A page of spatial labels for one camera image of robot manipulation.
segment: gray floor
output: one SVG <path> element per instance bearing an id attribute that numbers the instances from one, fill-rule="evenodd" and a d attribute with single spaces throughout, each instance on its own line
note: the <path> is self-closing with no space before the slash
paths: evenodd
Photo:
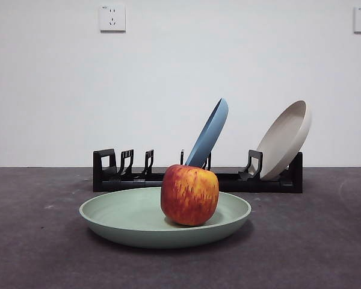
<path id="1" fill-rule="evenodd" d="M 235 193 L 232 236 L 189 249 L 126 247 L 78 208 L 91 169 L 0 169 L 0 289 L 361 288 L 361 168 L 304 169 L 303 194 Z"/>

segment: green plate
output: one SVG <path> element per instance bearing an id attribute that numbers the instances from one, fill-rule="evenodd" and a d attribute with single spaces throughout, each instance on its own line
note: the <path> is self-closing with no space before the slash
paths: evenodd
<path id="1" fill-rule="evenodd" d="M 136 188 L 103 194 L 79 209 L 88 226 L 110 241 L 143 248 L 180 248 L 211 243 L 233 234 L 251 211 L 248 202 L 219 194 L 214 215 L 202 226 L 173 223 L 162 212 L 161 188 Z"/>

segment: plastic plate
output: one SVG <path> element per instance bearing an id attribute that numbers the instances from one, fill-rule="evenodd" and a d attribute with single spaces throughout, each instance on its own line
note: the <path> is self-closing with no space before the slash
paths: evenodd
<path id="1" fill-rule="evenodd" d="M 161 188 L 136 188 L 103 194 L 79 209 L 88 226 L 110 241 L 143 248 L 179 248 L 202 245 L 237 231 L 251 211 L 248 202 L 220 192 L 214 215 L 202 226 L 173 223 L 160 207 Z"/>
<path id="2" fill-rule="evenodd" d="M 300 151 L 311 122 L 305 101 L 294 102 L 274 121 L 257 148 L 263 153 L 261 180 L 271 180 L 287 168 Z M 254 173 L 257 166 L 255 160 L 249 172 Z"/>
<path id="3" fill-rule="evenodd" d="M 229 106 L 224 98 L 221 98 L 212 111 L 209 119 L 203 127 L 190 155 L 185 164 L 187 166 L 202 167 L 210 154 L 215 142 L 223 129 L 229 113 Z"/>

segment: red apple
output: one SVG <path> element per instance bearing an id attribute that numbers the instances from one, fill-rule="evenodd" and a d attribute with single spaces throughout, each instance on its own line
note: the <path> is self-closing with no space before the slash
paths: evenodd
<path id="1" fill-rule="evenodd" d="M 217 176 L 199 167 L 174 164 L 163 177 L 161 208 L 172 221 L 197 226 L 211 218 L 218 204 Z"/>

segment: dish rack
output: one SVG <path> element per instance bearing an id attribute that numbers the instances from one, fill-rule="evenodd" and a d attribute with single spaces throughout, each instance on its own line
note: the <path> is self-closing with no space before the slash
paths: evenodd
<path id="1" fill-rule="evenodd" d="M 180 152 L 180 164 L 184 161 L 184 151 Z M 109 157 L 109 166 L 103 167 L 102 158 Z M 252 160 L 258 160 L 254 174 L 249 173 Z M 302 153 L 299 152 L 290 165 L 271 181 L 260 180 L 262 170 L 262 152 L 249 150 L 247 165 L 232 173 L 220 173 L 211 170 L 211 153 L 207 157 L 203 169 L 214 172 L 219 181 L 220 191 L 249 193 L 302 193 Z M 130 188 L 160 187 L 164 173 L 153 173 L 154 150 L 147 151 L 144 157 L 144 169 L 133 173 L 134 150 L 120 154 L 120 167 L 117 167 L 114 149 L 93 152 L 93 191 L 120 191 Z"/>

